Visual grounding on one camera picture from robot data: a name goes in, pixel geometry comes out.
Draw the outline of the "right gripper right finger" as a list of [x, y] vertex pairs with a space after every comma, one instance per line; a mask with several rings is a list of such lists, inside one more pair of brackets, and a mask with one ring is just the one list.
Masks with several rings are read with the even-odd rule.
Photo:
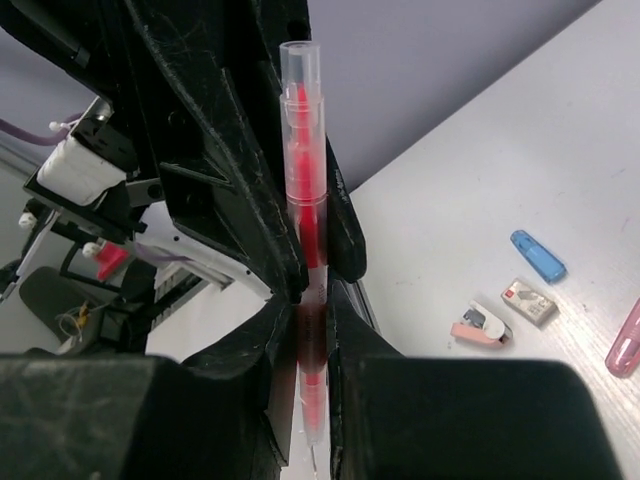
[[329, 286], [334, 479], [618, 479], [582, 379], [556, 361], [409, 358]]

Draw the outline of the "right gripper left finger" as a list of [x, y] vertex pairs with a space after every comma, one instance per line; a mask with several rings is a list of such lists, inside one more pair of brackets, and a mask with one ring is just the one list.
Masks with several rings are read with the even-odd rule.
[[276, 479], [295, 389], [292, 305], [273, 297], [183, 362], [3, 356], [5, 479]]

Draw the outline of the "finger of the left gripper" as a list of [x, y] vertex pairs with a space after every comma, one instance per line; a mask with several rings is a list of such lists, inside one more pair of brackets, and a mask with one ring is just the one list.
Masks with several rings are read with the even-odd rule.
[[[267, 283], [276, 281], [276, 274], [285, 283], [305, 283], [302, 272], [302, 247], [294, 238], [294, 224], [285, 218], [285, 167], [282, 153], [282, 127], [280, 120], [281, 73], [279, 45], [286, 41], [311, 38], [308, 5], [305, 1], [261, 1], [259, 3], [259, 34], [267, 58], [259, 62], [262, 81], [259, 107], [259, 145], [268, 165], [277, 206], [269, 206], [267, 213], [273, 219], [267, 222], [269, 240], [278, 249], [259, 259], [261, 278]], [[327, 198], [327, 255], [330, 269], [336, 277], [354, 283], [367, 269], [366, 241], [344, 179], [330, 143], [326, 144]]]
[[2, 28], [112, 109], [125, 168], [156, 179], [177, 229], [268, 292], [307, 282], [288, 220], [279, 45], [303, 1], [5, 1]]

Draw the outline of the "red highlighter pen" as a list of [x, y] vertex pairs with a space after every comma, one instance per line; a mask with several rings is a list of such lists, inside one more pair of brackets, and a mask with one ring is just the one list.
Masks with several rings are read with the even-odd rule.
[[309, 284], [296, 307], [303, 425], [309, 445], [321, 441], [327, 387], [327, 155], [320, 45], [280, 45], [285, 192]]

